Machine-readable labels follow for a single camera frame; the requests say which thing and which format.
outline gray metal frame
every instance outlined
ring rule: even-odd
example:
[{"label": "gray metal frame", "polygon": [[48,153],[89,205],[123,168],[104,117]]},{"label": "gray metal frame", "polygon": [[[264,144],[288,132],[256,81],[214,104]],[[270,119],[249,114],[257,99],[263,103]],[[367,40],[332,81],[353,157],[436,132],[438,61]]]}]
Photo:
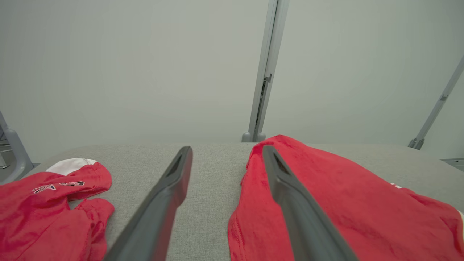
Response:
[{"label": "gray metal frame", "polygon": [[419,134],[417,134],[417,136],[410,141],[408,147],[415,148],[417,150],[420,150],[420,148],[422,148],[422,145],[424,144],[424,141],[425,141],[425,136],[427,135],[433,122],[435,121],[438,114],[440,113],[441,108],[445,104],[448,96],[451,94],[451,91],[453,90],[454,86],[458,82],[459,77],[461,76],[463,70],[464,70],[464,55],[462,56],[461,61],[456,67],[456,70],[454,70],[454,73],[451,76],[450,81],[448,82],[442,94],[440,95],[440,98],[438,98],[438,101],[435,104],[434,108],[432,109],[432,112],[430,113],[429,117],[425,121],[424,126],[422,126],[422,128],[420,129]]},{"label": "gray metal frame", "polygon": [[262,129],[284,33],[288,5],[289,0],[269,0],[250,124],[248,132],[242,135],[242,142],[260,142],[266,139]]},{"label": "gray metal frame", "polygon": [[166,259],[175,213],[187,196],[192,161],[192,148],[181,148],[119,235],[106,261]]},{"label": "gray metal frame", "polygon": [[16,158],[16,167],[14,168],[13,173],[1,183],[1,185],[3,185],[22,178],[26,173],[33,169],[33,165],[31,163],[31,159],[26,153],[26,149],[19,139],[18,134],[8,127],[1,111],[0,126],[5,133],[6,139],[8,140],[8,143],[13,150],[14,157]]},{"label": "gray metal frame", "polygon": [[461,160],[464,160],[464,158],[444,158],[440,160],[441,161],[461,161]]}]

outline clothing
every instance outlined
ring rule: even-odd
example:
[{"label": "clothing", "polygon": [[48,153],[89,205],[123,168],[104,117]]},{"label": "clothing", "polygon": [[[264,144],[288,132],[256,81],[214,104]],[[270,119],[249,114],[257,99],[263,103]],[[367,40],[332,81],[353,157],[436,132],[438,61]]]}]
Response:
[{"label": "clothing", "polygon": [[284,216],[269,189],[264,145],[278,150],[361,261],[464,260],[463,219],[451,205],[393,186],[350,160],[279,135],[251,151],[228,225],[233,261],[293,259]]},{"label": "clothing", "polygon": [[44,172],[0,186],[0,260],[102,260],[105,227],[114,211],[104,199],[111,175],[94,160],[61,161]]}]

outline red shirt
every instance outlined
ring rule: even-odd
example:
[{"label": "red shirt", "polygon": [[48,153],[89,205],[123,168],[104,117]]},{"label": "red shirt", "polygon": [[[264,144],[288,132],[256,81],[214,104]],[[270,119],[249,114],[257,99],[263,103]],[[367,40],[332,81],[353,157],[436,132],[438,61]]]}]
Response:
[{"label": "red shirt", "polygon": [[48,171],[0,186],[0,260],[102,260],[114,211],[104,199],[68,200],[106,191],[111,175],[98,162],[61,161]]},{"label": "red shirt", "polygon": [[228,226],[233,261],[293,259],[264,168],[267,144],[278,150],[361,261],[464,260],[463,221],[452,206],[391,185],[343,157],[276,136],[251,151]]}]

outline gray upholstered surface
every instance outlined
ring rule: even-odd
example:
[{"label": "gray upholstered surface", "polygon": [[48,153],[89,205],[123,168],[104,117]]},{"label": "gray upholstered surface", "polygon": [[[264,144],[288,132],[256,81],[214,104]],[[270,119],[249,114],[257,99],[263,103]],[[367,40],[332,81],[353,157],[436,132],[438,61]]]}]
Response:
[{"label": "gray upholstered surface", "polygon": [[[254,144],[193,145],[187,198],[178,208],[168,260],[229,260],[227,223],[238,204],[240,180]],[[111,188],[95,197],[115,206],[109,247],[183,144],[98,145],[61,153],[29,175],[68,158],[95,159],[111,172]],[[313,144],[351,159],[388,182],[464,209],[464,173],[423,152],[395,145]]]}]

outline gray wall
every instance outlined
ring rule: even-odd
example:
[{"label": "gray wall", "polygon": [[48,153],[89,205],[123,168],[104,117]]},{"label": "gray wall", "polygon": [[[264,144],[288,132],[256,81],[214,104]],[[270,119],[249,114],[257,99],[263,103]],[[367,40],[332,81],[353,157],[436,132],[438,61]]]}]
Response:
[{"label": "gray wall", "polygon": [[0,110],[33,162],[88,144],[240,142],[267,0],[2,0]]},{"label": "gray wall", "polygon": [[463,54],[462,0],[291,0],[263,132],[408,145]]}]

